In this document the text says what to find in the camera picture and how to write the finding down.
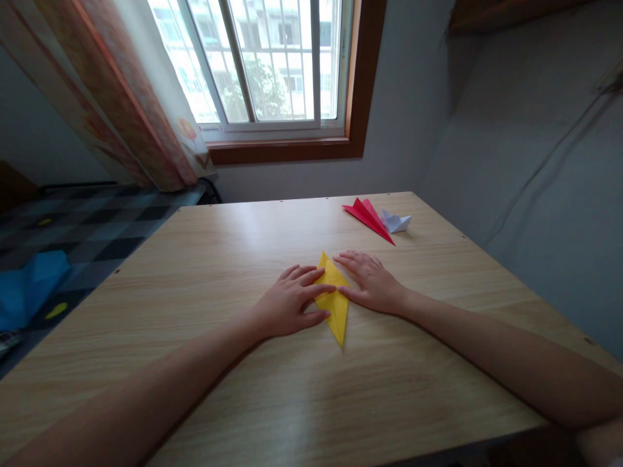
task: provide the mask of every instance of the blue object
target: blue object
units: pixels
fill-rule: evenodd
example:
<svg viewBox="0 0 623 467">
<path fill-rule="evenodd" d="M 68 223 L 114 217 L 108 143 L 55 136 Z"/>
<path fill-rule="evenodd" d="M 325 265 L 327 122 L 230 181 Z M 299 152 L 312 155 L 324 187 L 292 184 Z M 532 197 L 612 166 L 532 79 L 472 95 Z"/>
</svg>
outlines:
<svg viewBox="0 0 623 467">
<path fill-rule="evenodd" d="M 0 274 L 0 331 L 25 328 L 71 270 L 64 251 L 35 255 L 22 269 Z"/>
<path fill-rule="evenodd" d="M 71 270 L 67 255 L 63 250 L 39 253 L 23 268 L 26 281 L 26 315 L 28 321 L 37 314 L 39 308 L 52 295 L 52 292 L 67 277 Z"/>
<path fill-rule="evenodd" d="M 0 331 L 23 328 L 28 324 L 24 313 L 26 281 L 21 269 L 0 274 Z"/>
</svg>

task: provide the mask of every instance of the checkered floor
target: checkered floor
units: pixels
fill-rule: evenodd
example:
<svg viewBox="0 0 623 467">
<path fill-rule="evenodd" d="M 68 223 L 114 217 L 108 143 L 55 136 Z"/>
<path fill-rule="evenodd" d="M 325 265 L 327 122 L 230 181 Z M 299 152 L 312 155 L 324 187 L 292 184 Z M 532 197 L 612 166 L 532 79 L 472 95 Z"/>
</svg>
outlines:
<svg viewBox="0 0 623 467">
<path fill-rule="evenodd" d="M 195 205 L 205 191 L 202 182 L 177 193 L 64 189 L 0 217 L 0 271 L 19 269 L 36 253 L 52 250 L 63 250 L 72 266 L 58 292 L 21 333 L 23 342 L 0 360 L 0 378 L 179 207 Z"/>
</svg>

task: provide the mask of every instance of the window sill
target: window sill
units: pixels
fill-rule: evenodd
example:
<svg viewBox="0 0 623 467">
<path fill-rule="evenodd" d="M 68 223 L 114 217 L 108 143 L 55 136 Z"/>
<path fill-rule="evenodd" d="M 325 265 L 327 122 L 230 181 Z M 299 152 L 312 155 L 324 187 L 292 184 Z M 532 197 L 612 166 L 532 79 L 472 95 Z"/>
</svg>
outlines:
<svg viewBox="0 0 623 467">
<path fill-rule="evenodd" d="M 348 138 L 290 139 L 210 143 L 214 165 L 357 158 Z"/>
</svg>

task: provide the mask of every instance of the wooden window frame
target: wooden window frame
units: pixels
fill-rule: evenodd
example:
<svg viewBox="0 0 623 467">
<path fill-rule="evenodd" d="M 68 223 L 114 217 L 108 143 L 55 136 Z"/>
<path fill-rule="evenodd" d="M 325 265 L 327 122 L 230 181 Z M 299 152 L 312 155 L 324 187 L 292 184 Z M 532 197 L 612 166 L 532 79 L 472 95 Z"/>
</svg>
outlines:
<svg viewBox="0 0 623 467">
<path fill-rule="evenodd" d="M 346 136 L 209 143 L 215 165 L 363 157 L 387 0 L 355 0 L 348 71 Z"/>
</svg>

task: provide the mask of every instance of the wood grain surface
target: wood grain surface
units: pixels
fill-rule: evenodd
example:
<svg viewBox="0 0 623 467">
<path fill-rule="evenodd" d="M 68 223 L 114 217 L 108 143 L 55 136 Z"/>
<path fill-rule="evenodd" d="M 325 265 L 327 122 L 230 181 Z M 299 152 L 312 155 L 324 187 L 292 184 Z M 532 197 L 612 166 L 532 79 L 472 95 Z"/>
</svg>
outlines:
<svg viewBox="0 0 623 467">
<path fill-rule="evenodd" d="M 413 193 L 369 198 L 378 211 L 413 215 L 408 231 L 393 235 L 396 246 L 342 210 L 354 196 L 182 208 L 0 382 L 0 460 L 88 398 L 253 304 L 286 267 L 316 265 L 323 250 L 370 252 L 408 287 L 623 374 Z M 425 332 L 351 303 L 343 349 L 324 323 L 263 343 L 151 464 L 379 465 L 544 424 Z"/>
</svg>

